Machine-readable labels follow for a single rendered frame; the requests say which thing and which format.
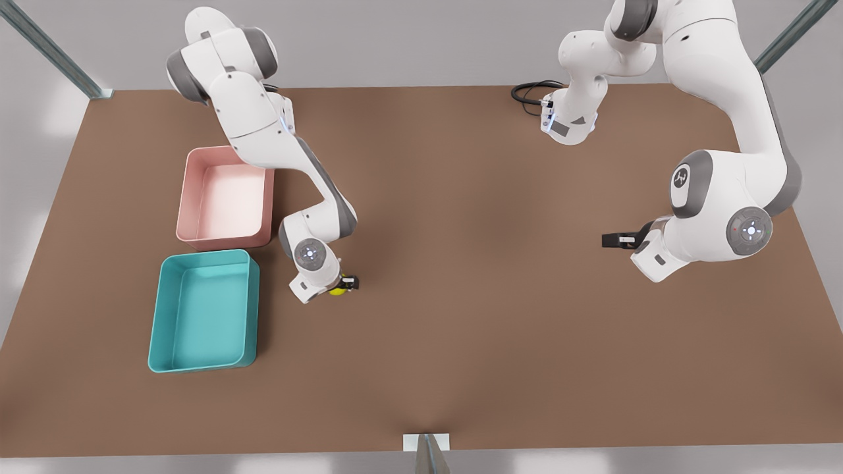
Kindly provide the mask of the pink rectangular tray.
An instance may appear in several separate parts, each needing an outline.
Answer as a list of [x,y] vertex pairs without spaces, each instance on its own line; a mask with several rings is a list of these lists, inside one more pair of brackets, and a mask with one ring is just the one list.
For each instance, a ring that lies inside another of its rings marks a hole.
[[196,251],[270,243],[274,170],[245,163],[230,146],[195,148],[186,158],[177,238]]

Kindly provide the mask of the teal rectangular tray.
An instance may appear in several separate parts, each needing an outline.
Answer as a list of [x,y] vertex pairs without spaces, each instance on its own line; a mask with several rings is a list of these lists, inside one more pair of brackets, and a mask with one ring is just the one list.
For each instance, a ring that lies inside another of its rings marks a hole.
[[243,368],[256,359],[261,270],[247,251],[172,255],[161,264],[148,368]]

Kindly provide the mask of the silver frame post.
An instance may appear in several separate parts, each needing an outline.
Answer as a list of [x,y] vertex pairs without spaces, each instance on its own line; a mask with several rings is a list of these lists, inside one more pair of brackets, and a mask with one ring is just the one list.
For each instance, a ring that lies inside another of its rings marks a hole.
[[450,450],[450,434],[404,434],[404,451],[415,453],[414,474],[451,474],[443,452]]
[[19,35],[28,40],[52,66],[63,73],[88,99],[111,99],[113,90],[100,87],[15,1],[0,0],[0,17],[3,17]]
[[820,21],[839,0],[811,0],[798,15],[792,19],[788,27],[759,54],[755,60],[755,67],[761,75],[767,73],[798,40]]

